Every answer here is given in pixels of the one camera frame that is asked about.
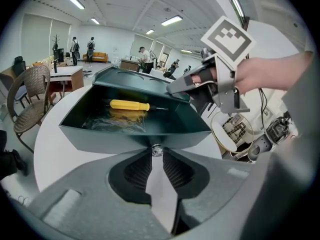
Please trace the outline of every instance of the ceiling light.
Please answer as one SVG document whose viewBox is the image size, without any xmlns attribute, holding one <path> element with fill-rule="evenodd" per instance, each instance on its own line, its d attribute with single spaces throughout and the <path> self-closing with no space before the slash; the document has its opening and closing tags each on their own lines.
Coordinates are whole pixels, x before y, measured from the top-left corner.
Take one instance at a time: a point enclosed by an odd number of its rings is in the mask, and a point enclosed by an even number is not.
<svg viewBox="0 0 320 240">
<path fill-rule="evenodd" d="M 192 51 L 190 51 L 190 50 L 181 50 L 181 52 L 187 53 L 187 54 L 192 54 Z"/>
<path fill-rule="evenodd" d="M 240 7 L 239 1 L 238 1 L 238 0 L 232 0 L 232 2 L 233 2 L 233 4 L 234 4 L 237 12 L 239 13 L 239 15 L 240 15 L 241 17 L 244 17 L 245 15 L 244 15 L 244 12 L 242 11 L 241 7 Z"/>
<path fill-rule="evenodd" d="M 151 34 L 152 32 L 155 32 L 153 29 L 150 29 L 146 34 L 149 35 Z"/>
<path fill-rule="evenodd" d="M 161 25 L 162 26 L 168 26 L 169 24 L 172 24 L 172 23 L 175 23 L 175 22 L 179 22 L 179 21 L 182 21 L 182 17 L 177 15 L 173 18 L 170 18 L 168 20 L 166 20 L 165 22 L 162 22 Z"/>
<path fill-rule="evenodd" d="M 100 25 L 100 23 L 99 23 L 95 18 L 91 18 L 91 20 L 92 20 L 95 24 Z"/>
<path fill-rule="evenodd" d="M 79 9 L 84 10 L 85 7 L 82 5 L 82 3 L 79 0 L 70 0 L 72 3 L 74 3 Z"/>
</svg>

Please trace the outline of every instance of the yellow screwdriver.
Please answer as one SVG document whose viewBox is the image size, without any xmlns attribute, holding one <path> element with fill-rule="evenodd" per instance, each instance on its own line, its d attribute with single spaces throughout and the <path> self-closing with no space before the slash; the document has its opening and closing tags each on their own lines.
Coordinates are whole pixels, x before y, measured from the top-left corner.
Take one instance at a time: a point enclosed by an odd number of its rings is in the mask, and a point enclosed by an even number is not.
<svg viewBox="0 0 320 240">
<path fill-rule="evenodd" d="M 118 110 L 145 110 L 145 111 L 149 111 L 149 110 L 168 111 L 169 110 L 168 108 L 152 106 L 149 103 L 140 103 L 135 101 L 119 100 L 119 99 L 112 99 L 109 104 L 111 108 L 118 109 Z"/>
</svg>

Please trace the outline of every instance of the screwdriver handle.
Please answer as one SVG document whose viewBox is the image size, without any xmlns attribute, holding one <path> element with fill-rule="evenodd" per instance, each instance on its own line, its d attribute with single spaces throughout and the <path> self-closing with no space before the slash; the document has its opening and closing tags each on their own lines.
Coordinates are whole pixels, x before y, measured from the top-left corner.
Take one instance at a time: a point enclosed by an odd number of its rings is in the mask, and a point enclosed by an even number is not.
<svg viewBox="0 0 320 240">
<path fill-rule="evenodd" d="M 112 99 L 110 107 L 118 110 L 145 110 L 149 111 L 150 105 L 148 103 L 140 103 L 128 100 Z"/>
</svg>

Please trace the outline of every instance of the orange sofa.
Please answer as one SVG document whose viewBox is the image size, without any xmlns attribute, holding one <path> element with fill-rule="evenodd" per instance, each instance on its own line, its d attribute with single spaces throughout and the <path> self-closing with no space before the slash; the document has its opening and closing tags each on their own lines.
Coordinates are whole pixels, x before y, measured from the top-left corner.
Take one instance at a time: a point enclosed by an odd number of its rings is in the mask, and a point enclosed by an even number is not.
<svg viewBox="0 0 320 240">
<path fill-rule="evenodd" d="M 82 60 L 87 61 L 87 54 L 82 55 Z M 104 52 L 94 52 L 92 57 L 93 62 L 107 62 L 108 54 Z"/>
</svg>

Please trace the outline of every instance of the wicker chair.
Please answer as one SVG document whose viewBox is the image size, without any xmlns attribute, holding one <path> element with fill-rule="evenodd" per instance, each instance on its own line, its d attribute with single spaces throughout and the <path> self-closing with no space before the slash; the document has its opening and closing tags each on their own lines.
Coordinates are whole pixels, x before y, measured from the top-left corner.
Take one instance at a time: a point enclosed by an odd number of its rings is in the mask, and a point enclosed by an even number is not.
<svg viewBox="0 0 320 240">
<path fill-rule="evenodd" d="M 14 108 L 15 96 L 23 82 L 26 88 L 26 92 L 30 98 L 31 104 L 18 115 Z M 19 141 L 32 153 L 34 151 L 22 141 L 21 135 L 37 124 L 41 126 L 41 119 L 45 116 L 50 107 L 50 104 L 48 102 L 49 85 L 49 69 L 44 65 L 34 66 L 30 69 L 27 69 L 18 76 L 18 78 L 14 81 L 12 87 L 10 88 L 7 96 L 6 103 L 8 112 L 14 124 L 13 130 Z M 31 98 L 39 94 L 44 94 L 43 100 L 32 102 Z"/>
</svg>

